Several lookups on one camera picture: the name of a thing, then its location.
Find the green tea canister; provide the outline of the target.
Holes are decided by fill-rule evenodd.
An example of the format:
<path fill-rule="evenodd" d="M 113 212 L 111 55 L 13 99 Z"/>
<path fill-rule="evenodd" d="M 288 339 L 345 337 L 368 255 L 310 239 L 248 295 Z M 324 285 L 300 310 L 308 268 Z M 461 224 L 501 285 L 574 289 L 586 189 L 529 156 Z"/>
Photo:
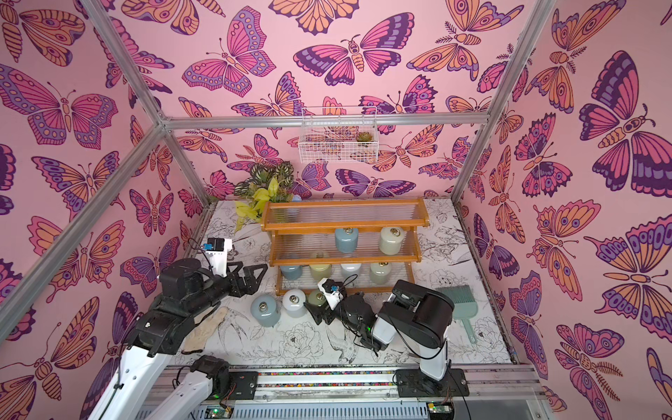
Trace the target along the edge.
<path fill-rule="evenodd" d="M 327 304 L 327 300 L 320 290 L 313 290 L 307 298 L 307 303 L 311 306 L 322 307 Z"/>

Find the white tea canister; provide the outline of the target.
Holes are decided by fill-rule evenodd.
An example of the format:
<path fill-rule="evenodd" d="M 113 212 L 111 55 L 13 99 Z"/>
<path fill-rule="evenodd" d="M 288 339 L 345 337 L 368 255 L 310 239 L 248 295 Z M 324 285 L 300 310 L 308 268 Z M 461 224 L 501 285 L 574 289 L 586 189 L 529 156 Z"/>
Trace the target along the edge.
<path fill-rule="evenodd" d="M 283 309 L 286 314 L 293 319 L 298 319 L 306 315 L 305 306 L 306 294 L 299 289 L 292 289 L 283 296 Z"/>

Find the light blue tall canister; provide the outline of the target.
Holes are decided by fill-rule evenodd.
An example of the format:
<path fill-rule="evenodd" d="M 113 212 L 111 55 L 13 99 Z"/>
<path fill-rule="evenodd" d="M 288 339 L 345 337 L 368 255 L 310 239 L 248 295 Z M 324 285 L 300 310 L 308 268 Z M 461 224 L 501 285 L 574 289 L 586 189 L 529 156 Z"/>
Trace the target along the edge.
<path fill-rule="evenodd" d="M 250 305 L 253 318 L 261 327 L 274 327 L 280 320 L 278 302 L 271 294 L 262 294 L 255 298 Z"/>

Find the blue tea canister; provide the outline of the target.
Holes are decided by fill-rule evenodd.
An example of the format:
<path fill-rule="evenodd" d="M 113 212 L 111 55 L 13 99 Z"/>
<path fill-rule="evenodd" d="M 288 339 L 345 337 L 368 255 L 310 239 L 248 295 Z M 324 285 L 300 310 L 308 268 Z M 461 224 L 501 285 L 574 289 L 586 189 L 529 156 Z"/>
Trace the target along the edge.
<path fill-rule="evenodd" d="M 358 246 L 359 229 L 357 227 L 343 227 L 334 231 L 336 249 L 343 254 L 354 253 Z"/>

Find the cream tea canister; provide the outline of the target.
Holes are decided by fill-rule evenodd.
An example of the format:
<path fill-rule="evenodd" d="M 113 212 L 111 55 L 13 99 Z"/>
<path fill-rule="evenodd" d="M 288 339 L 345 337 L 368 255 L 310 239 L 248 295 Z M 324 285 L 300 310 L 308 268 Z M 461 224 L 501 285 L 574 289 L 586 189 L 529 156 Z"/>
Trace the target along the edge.
<path fill-rule="evenodd" d="M 406 231 L 401 227 L 383 227 L 379 236 L 379 250 L 384 255 L 394 256 L 401 252 Z"/>

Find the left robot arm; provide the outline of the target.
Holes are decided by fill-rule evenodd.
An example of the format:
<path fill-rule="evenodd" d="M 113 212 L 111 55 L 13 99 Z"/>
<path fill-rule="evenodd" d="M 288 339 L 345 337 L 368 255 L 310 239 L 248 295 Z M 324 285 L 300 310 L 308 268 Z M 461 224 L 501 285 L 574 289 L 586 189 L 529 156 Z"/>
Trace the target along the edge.
<path fill-rule="evenodd" d="M 268 264 L 235 262 L 219 274 L 195 258 L 180 259 L 165 268 L 159 275 L 162 292 L 147 313 L 136 318 L 124 341 L 120 364 L 90 418 L 136 418 L 185 340 L 215 318 L 222 299 L 257 293 L 268 269 Z"/>

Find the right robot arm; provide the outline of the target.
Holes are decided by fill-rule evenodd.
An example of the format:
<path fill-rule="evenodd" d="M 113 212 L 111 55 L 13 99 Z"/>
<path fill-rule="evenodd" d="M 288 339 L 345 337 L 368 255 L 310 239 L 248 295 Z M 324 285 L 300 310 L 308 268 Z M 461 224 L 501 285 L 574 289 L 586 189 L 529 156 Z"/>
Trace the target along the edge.
<path fill-rule="evenodd" d="M 453 323 L 454 302 L 436 290 L 398 280 L 375 311 L 364 292 L 348 290 L 356 278 L 319 281 L 315 296 L 303 304 L 314 322 L 330 325 L 338 320 L 353 335 L 355 346 L 376 355 L 400 339 L 419 360 L 421 374 L 433 381 L 444 380 L 451 366 L 446 333 Z"/>

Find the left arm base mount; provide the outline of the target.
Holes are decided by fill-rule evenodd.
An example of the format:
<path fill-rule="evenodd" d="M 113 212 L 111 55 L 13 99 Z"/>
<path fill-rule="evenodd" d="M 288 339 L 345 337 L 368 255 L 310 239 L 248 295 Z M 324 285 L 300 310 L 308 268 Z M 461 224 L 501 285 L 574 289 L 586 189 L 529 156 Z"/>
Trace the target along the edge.
<path fill-rule="evenodd" d="M 208 379 L 213 386 L 206 401 L 251 401 L 255 398 L 259 373 L 257 371 L 233 371 L 217 374 Z"/>

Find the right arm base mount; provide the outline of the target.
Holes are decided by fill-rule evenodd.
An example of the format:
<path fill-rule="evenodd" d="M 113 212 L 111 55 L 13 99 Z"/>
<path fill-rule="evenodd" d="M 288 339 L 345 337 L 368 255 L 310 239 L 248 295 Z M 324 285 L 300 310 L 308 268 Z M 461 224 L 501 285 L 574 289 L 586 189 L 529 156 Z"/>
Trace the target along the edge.
<path fill-rule="evenodd" d="M 462 369 L 448 369 L 444 377 L 435 380 L 423 374 L 420 369 L 398 369 L 392 377 L 399 397 L 469 397 L 465 372 Z"/>

